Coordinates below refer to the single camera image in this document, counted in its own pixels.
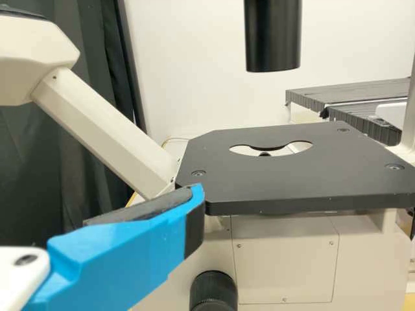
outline black knob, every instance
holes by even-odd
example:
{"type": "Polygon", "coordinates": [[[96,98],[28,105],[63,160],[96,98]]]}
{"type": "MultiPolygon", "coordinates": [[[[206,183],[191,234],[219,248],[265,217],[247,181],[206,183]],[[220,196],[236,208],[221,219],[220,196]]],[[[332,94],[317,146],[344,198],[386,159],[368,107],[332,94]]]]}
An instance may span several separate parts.
{"type": "Polygon", "coordinates": [[[190,288],[190,311],[237,311],[238,291],[233,279],[219,271],[198,275],[190,288]]]}

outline screw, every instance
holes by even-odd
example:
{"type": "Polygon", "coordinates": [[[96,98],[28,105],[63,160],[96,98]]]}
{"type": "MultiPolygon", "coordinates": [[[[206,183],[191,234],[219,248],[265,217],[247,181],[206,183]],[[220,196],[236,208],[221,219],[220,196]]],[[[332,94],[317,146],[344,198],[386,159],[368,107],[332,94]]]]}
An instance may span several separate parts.
{"type": "Polygon", "coordinates": [[[386,164],[385,167],[389,168],[390,170],[404,170],[405,169],[403,165],[395,164],[395,163],[386,164]]]}
{"type": "Polygon", "coordinates": [[[196,177],[203,176],[204,174],[206,174],[206,171],[204,171],[204,170],[196,170],[196,171],[192,172],[192,176],[196,176],[196,177]]]}
{"type": "Polygon", "coordinates": [[[37,258],[38,258],[38,256],[36,256],[36,255],[24,255],[24,256],[20,257],[19,259],[17,259],[14,262],[14,265],[15,266],[25,266],[27,264],[30,264],[31,262],[34,262],[37,258]]]}

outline black stage plate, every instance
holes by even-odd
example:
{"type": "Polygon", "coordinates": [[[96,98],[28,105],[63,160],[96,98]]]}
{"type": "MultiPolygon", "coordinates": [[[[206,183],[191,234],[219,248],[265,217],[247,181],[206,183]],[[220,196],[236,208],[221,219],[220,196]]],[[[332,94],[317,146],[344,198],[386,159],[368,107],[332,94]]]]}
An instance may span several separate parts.
{"type": "Polygon", "coordinates": [[[372,210],[415,205],[415,168],[345,122],[218,130],[189,141],[176,186],[202,183],[210,215],[372,210]],[[303,152],[253,157],[309,141],[303,152]]]}

